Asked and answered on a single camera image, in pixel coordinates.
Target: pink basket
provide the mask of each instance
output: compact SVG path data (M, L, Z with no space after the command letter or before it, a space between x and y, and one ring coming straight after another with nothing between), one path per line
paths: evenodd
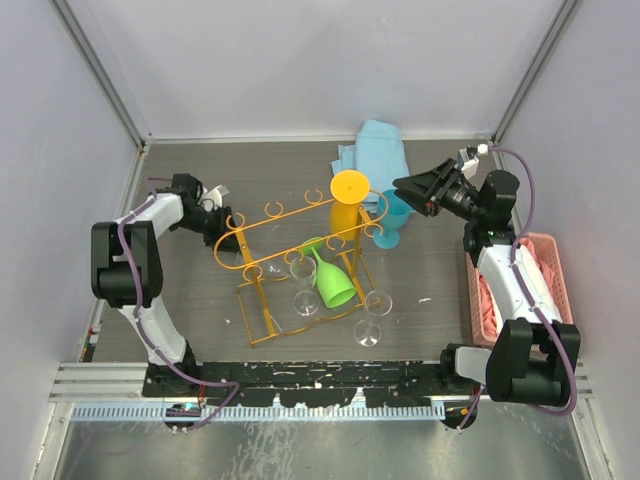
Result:
M558 254L558 246L555 239L551 235L543 233L530 233L529 239L536 247L538 258L547 263L555 272L553 279L553 288L551 295L556 302L556 306L560 311L560 317L563 323L572 325L571 307L569 307L569 298L567 297L567 289L564 285L564 275L562 274L562 266L560 265L560 255ZM492 346L496 343L497 337L489 336L484 331L482 323L482 308L480 307L480 274L478 269L471 263L471 258L467 255L467 281L469 282L469 303L471 305L471 333L473 343L482 346Z

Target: white robotic arm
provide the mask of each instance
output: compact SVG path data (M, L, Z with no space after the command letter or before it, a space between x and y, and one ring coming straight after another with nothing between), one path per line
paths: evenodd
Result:
M436 216L445 209L467 221L464 250L485 277L505 319L491 350L450 344L440 358L444 375L486 385L496 401L565 405L575 384L571 378L580 333L574 325L561 323L528 250L518 246L511 257L516 244L511 211L520 182L509 172L495 170L477 190L464 174L464 166L476 153L468 147L459 152L457 162L448 159L433 170L393 182L396 196L419 213ZM549 326L541 323L540 316ZM531 357L534 345L547 355L545 359Z
M178 333L162 300L163 275L156 240L167 230L177 227L202 233L204 242L210 246L224 234L226 218L231 209L223 205L223 197L228 193L224 186L207 192L202 184L188 174L174 175L171 186L150 196L150 205L124 226L125 238L134 256L140 274L143 303L135 317L136 293L130 266L123 258L123 252L116 231L126 217L114 222L94 225L92 229L92 289L98 298L104 298L109 305L131 322L140 336L137 322L140 321L152 345L167 357L171 363L187 369L186 364L194 364L193 353L185 338ZM237 251L234 237L225 245L226 250ZM165 362L143 340L147 349L149 364L157 370L166 368Z

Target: light blue cloth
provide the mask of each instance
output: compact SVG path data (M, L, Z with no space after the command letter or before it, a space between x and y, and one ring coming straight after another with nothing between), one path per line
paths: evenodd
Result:
M331 162L334 175L342 170L358 170L367 176L371 188L379 192L393 188L396 178L409 175L400 131L388 123L367 120L356 135L356 144L340 145L338 155L340 158ZM377 203L375 194L364 201L369 211L375 211Z

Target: yellow cup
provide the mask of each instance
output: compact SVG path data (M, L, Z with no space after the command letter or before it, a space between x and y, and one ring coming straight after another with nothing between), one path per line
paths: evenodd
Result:
M353 228L358 223L358 207L369 194L369 179L356 170L343 170L331 180L331 195L335 202L329 213L329 229L338 233ZM340 235L344 240L353 240L356 231Z

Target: white wall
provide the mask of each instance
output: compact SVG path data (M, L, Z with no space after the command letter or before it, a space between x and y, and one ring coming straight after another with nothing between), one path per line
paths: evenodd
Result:
M639 23L637 0L584 2L503 142L538 179L534 231L558 240L582 356L629 479L640 469Z
M0 477L22 479L88 320L91 225L136 151L48 2L3 2L0 65Z
M155 138L495 132L560 0L70 0Z

